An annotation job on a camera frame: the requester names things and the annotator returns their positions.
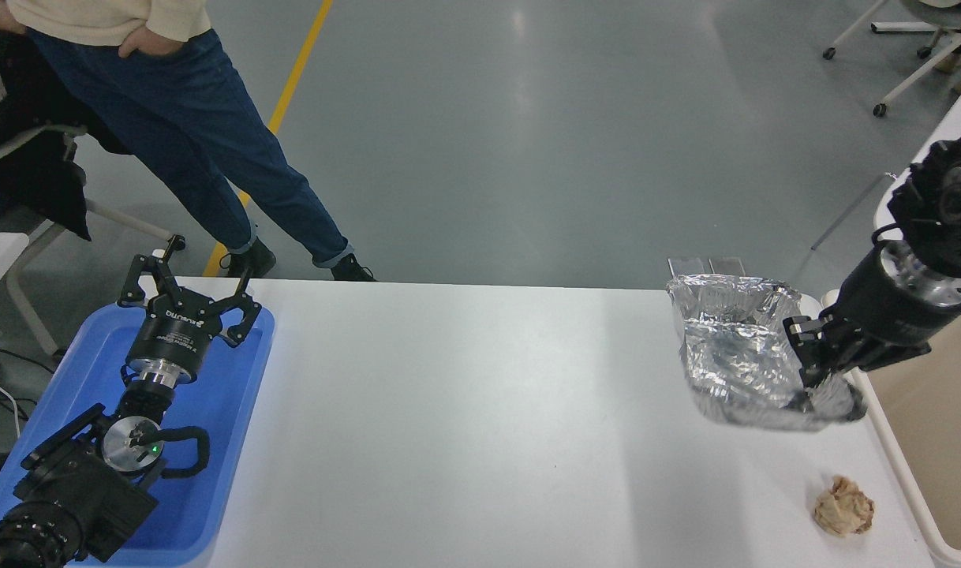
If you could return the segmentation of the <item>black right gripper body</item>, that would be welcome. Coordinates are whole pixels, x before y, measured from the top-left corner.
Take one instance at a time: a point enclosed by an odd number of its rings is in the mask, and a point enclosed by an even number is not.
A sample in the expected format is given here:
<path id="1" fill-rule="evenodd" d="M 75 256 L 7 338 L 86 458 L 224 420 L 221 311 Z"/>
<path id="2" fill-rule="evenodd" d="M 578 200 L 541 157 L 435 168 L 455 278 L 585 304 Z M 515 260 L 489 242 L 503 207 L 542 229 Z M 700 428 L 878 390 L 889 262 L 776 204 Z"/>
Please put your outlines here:
<path id="1" fill-rule="evenodd" d="M 909 245 L 877 245 L 831 306 L 835 370 L 880 369 L 930 351 L 961 314 L 961 278 L 930 268 Z"/>

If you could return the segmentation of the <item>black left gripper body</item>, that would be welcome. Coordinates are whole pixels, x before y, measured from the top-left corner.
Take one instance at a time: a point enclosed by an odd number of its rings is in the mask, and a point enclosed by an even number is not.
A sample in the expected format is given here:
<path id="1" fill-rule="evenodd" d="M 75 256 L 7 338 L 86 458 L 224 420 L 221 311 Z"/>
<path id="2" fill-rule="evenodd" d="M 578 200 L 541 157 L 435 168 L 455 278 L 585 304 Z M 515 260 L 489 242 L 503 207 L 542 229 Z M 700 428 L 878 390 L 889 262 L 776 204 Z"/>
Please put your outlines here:
<path id="1" fill-rule="evenodd" d="M 164 291 L 148 301 L 143 324 L 125 359 L 135 372 L 164 362 L 178 368 L 178 383 L 198 378 L 215 335 L 223 328 L 209 296 L 189 289 Z"/>

